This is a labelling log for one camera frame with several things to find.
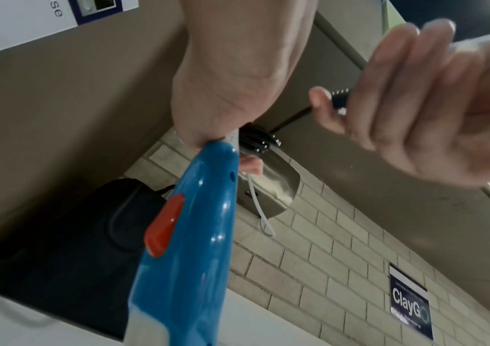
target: sign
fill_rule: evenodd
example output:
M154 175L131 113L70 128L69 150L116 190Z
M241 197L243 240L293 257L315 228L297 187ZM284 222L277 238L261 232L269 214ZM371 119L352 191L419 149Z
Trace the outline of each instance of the sign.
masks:
M389 276L391 314L402 323L433 340L427 290L393 264L390 264Z
M0 0L0 50L138 7L138 0Z

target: blue glue gun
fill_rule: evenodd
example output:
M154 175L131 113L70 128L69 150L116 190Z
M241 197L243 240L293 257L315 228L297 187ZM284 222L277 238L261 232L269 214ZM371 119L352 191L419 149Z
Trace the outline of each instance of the blue glue gun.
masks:
M230 270L238 150L207 144L145 234L126 346L215 346Z

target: black bag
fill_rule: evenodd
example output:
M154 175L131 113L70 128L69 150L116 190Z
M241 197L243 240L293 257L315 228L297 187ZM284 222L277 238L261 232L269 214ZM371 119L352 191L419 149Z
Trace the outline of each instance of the black bag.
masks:
M133 179L102 186L46 229L46 241L0 265L0 295L122 340L144 232L170 188Z

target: red trigger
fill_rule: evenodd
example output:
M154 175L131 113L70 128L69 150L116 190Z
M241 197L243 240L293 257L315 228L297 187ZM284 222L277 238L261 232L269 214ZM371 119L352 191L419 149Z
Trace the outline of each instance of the red trigger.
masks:
M161 257L167 250L183 206L184 194L172 196L146 229L144 244L150 256Z

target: finger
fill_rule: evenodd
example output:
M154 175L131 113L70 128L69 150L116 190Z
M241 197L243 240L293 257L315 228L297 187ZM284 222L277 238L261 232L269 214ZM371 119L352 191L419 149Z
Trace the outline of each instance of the finger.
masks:
M343 135L345 118L332 107L330 92L322 87L314 87L309 91L309 102L312 105L313 118L324 128Z
M454 171L458 162L451 152L483 68L483 54L475 47L462 47L439 74L405 144L423 177L436 179Z
M348 98L348 135L366 149L374 149L370 141L374 115L394 74L417 40L418 32L417 27L408 23L391 29L376 48Z
M446 19L424 26L375 116L371 130L374 146L387 162L405 172L413 167L404 141L447 58L454 32L455 25Z
M241 155L239 158L239 171L242 173L261 176L263 169L264 162L256 156Z

